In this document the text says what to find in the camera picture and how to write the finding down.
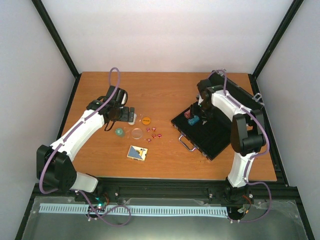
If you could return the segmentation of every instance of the black frame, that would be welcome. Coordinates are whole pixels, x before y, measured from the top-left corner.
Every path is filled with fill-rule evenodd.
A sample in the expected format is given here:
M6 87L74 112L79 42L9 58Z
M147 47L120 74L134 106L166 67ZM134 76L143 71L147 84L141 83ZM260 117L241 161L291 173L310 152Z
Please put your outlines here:
M44 24L46 25L52 39L56 43L58 49L60 50L66 64L68 65L70 71L72 72L75 81L72 88L72 92L69 101L66 106L66 110L62 119L62 123L57 135L57 139L61 137L78 84L81 80L81 74L77 71L62 39L60 38L53 22L50 19L48 12L45 9L41 0L31 0L37 9L39 15L41 16ZM280 41L282 35L285 33L287 27L289 26L291 20L294 18L299 7L303 3L303 0L293 0L290 8L288 9L286 15L284 16L280 26L275 32L270 44L265 50L261 60L259 61L257 67L252 74L248 74L251 88L254 94L259 93L259 87L257 84L257 78L261 73L262 69L266 65L268 59L270 58L272 52L276 48L278 42ZM272 198L275 200L295 200L297 204L298 211L300 213L307 237L310 240L315 239L311 226L309 224L303 203L301 201L299 191L297 187L289 186L286 173L278 152L278 148L275 142L274 135L271 130L271 125L268 120L265 109L263 109L264 119L265 119L265 129L269 136L270 141L270 155L275 170L276 182L267 182L270 187ZM105 186L108 186L108 195L111 201L121 202L123 199L129 198L186 198L186 199L197 199L202 200L211 204L221 204L221 200L218 198L210 197L210 193L213 193L224 187L224 181L205 181L205 180L165 180L165 179L132 179L132 178L101 178L100 179ZM268 199L268 192L264 186L255 185L251 188L251 193L256 199ZM16 235L16 240L22 238L35 197L42 196L39 191L39 184L36 183L30 200L28 202L25 214L21 221L19 230ZM50 196L72 196L76 197L74 192L62 193L59 191L53 192ZM222 203L224 206L231 207L232 204Z

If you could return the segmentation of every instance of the small card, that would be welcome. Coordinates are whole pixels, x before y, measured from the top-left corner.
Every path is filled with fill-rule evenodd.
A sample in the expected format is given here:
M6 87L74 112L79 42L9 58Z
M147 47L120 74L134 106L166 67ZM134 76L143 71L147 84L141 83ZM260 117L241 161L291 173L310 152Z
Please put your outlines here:
M147 148L130 146L127 157L138 161L144 161L146 159L147 152Z

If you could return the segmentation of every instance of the orange circular token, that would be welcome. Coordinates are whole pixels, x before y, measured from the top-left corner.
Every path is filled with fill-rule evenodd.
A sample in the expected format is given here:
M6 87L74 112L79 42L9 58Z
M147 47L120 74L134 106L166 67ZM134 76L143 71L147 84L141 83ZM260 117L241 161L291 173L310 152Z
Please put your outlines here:
M144 118L142 118L142 124L144 124L144 125L149 125L151 123L151 119L150 119L150 117L144 117Z

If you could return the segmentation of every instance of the cable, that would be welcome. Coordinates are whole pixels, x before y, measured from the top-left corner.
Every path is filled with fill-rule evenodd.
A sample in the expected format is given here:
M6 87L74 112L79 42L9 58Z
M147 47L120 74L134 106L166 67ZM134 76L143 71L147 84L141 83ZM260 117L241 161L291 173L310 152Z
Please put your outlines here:
M109 82L109 87L111 86L111 72L113 69L115 69L116 67L111 68L109 75L108 75L108 82Z
M121 78L121 76L120 76L120 71L119 71L119 69L116 68L116 67L111 68L111 70L110 70L110 72L109 72L109 76L111 75L111 73L112 73L113 70L116 70L117 73L118 73L118 81L117 81L117 83L116 83L116 86L115 86L112 94L110 95L110 97L109 97L100 107L98 107L97 110L95 110L95 111L92 112L90 115L88 115L87 117L85 117L85 118L84 118L84 121L87 121L87 120L88 120L89 118L91 118L94 114L96 114L97 112L99 112L99 111L112 99L112 97L115 95L115 93L116 93L116 91L117 91L117 89L118 89L118 86L119 86L119 84L120 84L120 78ZM65 136L65 138L62 139L62 140L63 140L63 143L65 143L65 142L68 140L68 138L69 138L69 137L77 130L77 128L79 128L83 123L84 123L83 121L80 121L76 126L74 126L74 127L72 128L72 130L67 134L67 136ZM44 182L45 174L46 174L46 171L47 171L47 169L48 169L48 167L49 167L49 164L51 163L53 157L54 157L55 154L58 152L58 150L61 148L61 146L63 146L62 143L60 143L60 144L56 147L56 149L51 153L51 155L49 156L48 160L46 161L46 163L45 163L45 165L44 165L44 167L43 167L43 170L42 170L42 172L41 172L40 181L39 181L39 189L40 189L40 192L43 193L43 194L49 194L49 193L52 193L52 192L58 190L57 188L54 188L54 189L51 189L51 190L49 190L49 191L45 191L44 188L43 188L43 182Z
M250 198L248 198L246 195L242 195L242 197L249 202L249 208L248 208L248 211L249 211L249 209L251 208L252 202L251 202Z
M110 200L109 200L108 194L107 194L107 193L105 193L105 194L103 194L103 196L105 197L105 199L106 199L106 205L108 206L108 205L109 205L109 203L110 203Z
M238 108L240 108L241 110L243 110L246 114L248 114L248 115L250 116L250 118L251 118L251 119L256 123L256 125L260 128L260 130L261 130L261 132L262 132L262 134L263 134L263 136L264 136L265 142L266 142L266 150L265 150L264 152L262 152L262 153L257 153L257 154L252 155L252 156L249 158L249 161L247 162L247 164L246 164L246 166L245 166L245 169L244 169L244 175L243 175L244 182L245 182L246 184L250 185L250 186L262 184L262 185L264 185L264 186L266 187L266 189L267 189L267 191L268 191L268 194L269 194L269 206L268 206L267 211L266 211L262 216L260 216L260 217L258 217L258 218L256 218L256 219L253 219L253 220L241 221L241 223L252 223L252 222L255 222L255 221L259 220L259 219L264 218L264 217L270 212L270 210L271 210L271 205L272 205L272 197L271 197L271 191L270 191L268 185L267 185L265 182L263 182L263 181L257 181L257 182L250 183L250 182L247 181L247 177L246 177L246 176L247 176L247 172L248 172L248 169L249 169L249 165L250 165L251 161L253 161L252 159L254 159L254 158L256 158L256 157L259 157L259 156L266 155L266 154L269 152L269 150L270 150L270 142L269 142L269 139L268 139L268 136L267 136L267 133L266 133L265 129L262 127L262 125L260 124L260 122L255 118L255 116L253 116L248 110L246 110L241 103L239 103L237 100L235 100L235 99L233 99L232 97L230 97L230 94L226 91L226 86L227 86L227 73L226 73L226 71L224 71L224 70L222 70L222 69L221 69L221 70L213 71L213 72L211 72L211 74L209 75L209 77L210 77L212 74L214 74L214 73L216 73L216 72L218 72L218 71L223 72L223 74L224 74L223 93L224 93L224 95L226 96L226 98L229 99L233 104L235 104Z
M126 224L130 221L130 219L131 219L131 210L130 210L130 208L128 208L127 206L125 206L125 205L117 205L117 206L114 206L113 208L109 209L109 210L108 210L107 212L105 212L103 215L100 215L100 214L97 212L97 210L95 209L95 207L92 205L92 203L90 202L90 200L89 200L89 198L87 197L87 195L86 195L83 191L81 191L81 190L79 190L79 193L81 193L81 194L83 195L83 197L85 198L85 200L87 201L87 203L88 203L89 206L91 207L91 211L94 212L99 219L101 219L102 221L104 221L104 222L105 222L106 224L108 224L109 226L112 226L112 227L122 227L122 226L126 225ZM128 213L129 213L129 217L128 217L128 219L126 220L125 223L122 223L122 224L113 224L113 223L108 222L107 220L103 219L104 216L106 216L108 213L110 213L111 211L113 211L114 209L117 209L117 208L125 208L125 209L127 209Z

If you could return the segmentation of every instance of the black case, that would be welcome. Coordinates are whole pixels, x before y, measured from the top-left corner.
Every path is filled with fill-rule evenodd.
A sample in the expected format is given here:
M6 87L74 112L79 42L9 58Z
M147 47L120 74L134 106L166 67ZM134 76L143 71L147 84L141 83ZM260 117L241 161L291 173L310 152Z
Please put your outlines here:
M223 85L224 77L215 73L210 78L212 86ZM253 96L239 87L230 79L227 80L226 89L244 106L255 110L262 109L264 106L253 100ZM198 102L193 104L193 107L198 108ZM171 123L195 148L197 148L206 158L213 160L219 155L229 144L231 134L231 121L220 111L214 110L214 118L207 121L205 124L198 121L193 126L188 124L188 119L181 112L178 116L171 120Z

